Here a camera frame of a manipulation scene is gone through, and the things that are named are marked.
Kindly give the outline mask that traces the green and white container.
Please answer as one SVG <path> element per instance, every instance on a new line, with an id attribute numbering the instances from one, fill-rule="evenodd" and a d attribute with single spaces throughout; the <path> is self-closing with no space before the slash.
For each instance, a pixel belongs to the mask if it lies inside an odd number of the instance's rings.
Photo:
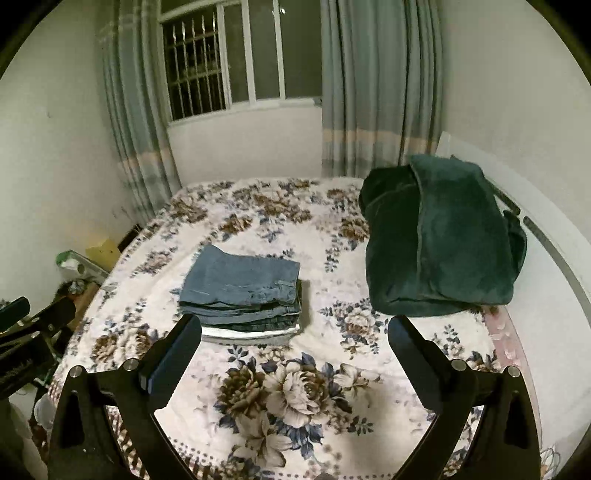
<path id="1" fill-rule="evenodd" d="M 55 263 L 64 281 L 82 279 L 101 285 L 109 275 L 102 267 L 74 250 L 57 254 Z"/>

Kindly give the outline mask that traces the yellow cardboard box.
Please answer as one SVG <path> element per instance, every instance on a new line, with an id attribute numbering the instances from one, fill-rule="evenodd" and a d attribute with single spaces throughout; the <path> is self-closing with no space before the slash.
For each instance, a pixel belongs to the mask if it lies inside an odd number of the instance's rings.
<path id="1" fill-rule="evenodd" d="M 110 238 L 104 240 L 100 245 L 87 248 L 85 253 L 90 261 L 107 272 L 113 270 L 121 255 L 117 244 Z"/>

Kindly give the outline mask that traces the folded dark jeans stack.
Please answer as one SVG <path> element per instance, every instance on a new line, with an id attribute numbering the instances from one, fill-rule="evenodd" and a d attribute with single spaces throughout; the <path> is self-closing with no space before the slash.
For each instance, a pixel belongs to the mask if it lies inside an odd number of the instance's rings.
<path id="1" fill-rule="evenodd" d="M 233 307 L 214 310 L 197 305 L 181 305 L 182 315 L 195 315 L 206 327 L 230 329 L 239 332 L 263 332 L 283 330 L 296 326 L 301 316 L 301 280 L 297 280 L 295 302 L 283 305 L 278 302 L 256 305 L 256 307 Z"/>

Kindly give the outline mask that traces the window with metal bars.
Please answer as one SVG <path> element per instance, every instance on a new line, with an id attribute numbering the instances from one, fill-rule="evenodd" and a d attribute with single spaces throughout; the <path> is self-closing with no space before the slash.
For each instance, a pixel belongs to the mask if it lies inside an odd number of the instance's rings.
<path id="1" fill-rule="evenodd" d="M 252 105 L 322 103 L 318 1 L 162 1 L 174 121 Z"/>

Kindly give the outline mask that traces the blue-grey curtain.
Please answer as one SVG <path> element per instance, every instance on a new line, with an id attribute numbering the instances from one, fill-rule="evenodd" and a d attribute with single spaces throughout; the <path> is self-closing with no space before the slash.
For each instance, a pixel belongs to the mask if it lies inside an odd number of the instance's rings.
<path id="1" fill-rule="evenodd" d="M 118 169 L 146 224 L 181 188 L 158 85 L 156 3 L 101 1 L 97 40 Z"/>
<path id="2" fill-rule="evenodd" d="M 435 152 L 443 40 L 435 1 L 324 1 L 322 175 L 366 177 Z"/>

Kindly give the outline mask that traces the dark green plush blanket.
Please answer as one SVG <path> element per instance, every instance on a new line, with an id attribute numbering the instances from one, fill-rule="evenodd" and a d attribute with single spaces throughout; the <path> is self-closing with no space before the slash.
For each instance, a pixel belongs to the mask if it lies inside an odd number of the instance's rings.
<path id="1" fill-rule="evenodd" d="M 480 166 L 414 155 L 370 171 L 359 204 L 375 310 L 433 317 L 513 299 L 527 238 L 517 215 L 499 208 Z"/>

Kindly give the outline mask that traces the white bed headboard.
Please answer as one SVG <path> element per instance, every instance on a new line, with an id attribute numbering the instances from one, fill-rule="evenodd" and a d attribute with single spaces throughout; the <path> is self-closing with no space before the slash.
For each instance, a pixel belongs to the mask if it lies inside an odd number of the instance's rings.
<path id="1" fill-rule="evenodd" d="M 501 366 L 518 367 L 534 409 L 542 476 L 571 467 L 590 444 L 590 245 L 528 180 L 450 133 L 436 151 L 481 167 L 527 237 L 512 301 L 485 317 Z"/>

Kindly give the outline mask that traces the left blue-grey curtain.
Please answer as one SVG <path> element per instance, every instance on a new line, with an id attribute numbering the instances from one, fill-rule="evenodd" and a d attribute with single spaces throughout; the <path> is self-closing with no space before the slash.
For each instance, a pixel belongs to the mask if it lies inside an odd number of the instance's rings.
<path id="1" fill-rule="evenodd" d="M 158 85 L 156 3 L 101 1 L 97 40 L 118 169 L 146 224 L 181 188 Z"/>

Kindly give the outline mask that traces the blue denim jeans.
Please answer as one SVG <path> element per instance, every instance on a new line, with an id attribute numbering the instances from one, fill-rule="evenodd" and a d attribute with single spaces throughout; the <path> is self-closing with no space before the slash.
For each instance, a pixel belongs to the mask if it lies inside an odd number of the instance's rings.
<path id="1" fill-rule="evenodd" d="M 301 311 L 301 265 L 276 257 L 228 254 L 205 246 L 187 273 L 179 295 L 185 313 L 217 324 L 242 316 L 245 322 Z"/>

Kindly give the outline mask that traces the right blue-grey curtain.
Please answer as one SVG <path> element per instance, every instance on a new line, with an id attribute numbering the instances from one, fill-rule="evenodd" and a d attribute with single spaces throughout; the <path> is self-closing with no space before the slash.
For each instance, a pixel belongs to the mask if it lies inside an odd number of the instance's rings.
<path id="1" fill-rule="evenodd" d="M 435 1 L 324 1 L 322 175 L 366 177 L 435 152 L 443 40 Z"/>

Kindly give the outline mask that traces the folded white and grey clothes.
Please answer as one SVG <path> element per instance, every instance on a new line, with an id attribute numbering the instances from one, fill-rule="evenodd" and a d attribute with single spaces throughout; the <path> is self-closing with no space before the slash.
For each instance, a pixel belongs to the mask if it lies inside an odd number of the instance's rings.
<path id="1" fill-rule="evenodd" d="M 202 326 L 201 340 L 221 345 L 283 345 L 300 333 L 301 325 L 299 323 L 279 330 L 252 332 Z"/>

